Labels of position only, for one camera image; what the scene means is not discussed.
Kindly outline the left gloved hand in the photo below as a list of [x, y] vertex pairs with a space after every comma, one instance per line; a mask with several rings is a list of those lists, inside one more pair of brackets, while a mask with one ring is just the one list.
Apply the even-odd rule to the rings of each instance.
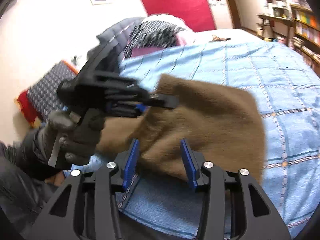
[[48, 165], [68, 170], [69, 165], [87, 165], [100, 141], [104, 115], [89, 109], [76, 124], [67, 111], [53, 111], [38, 134], [42, 154]]

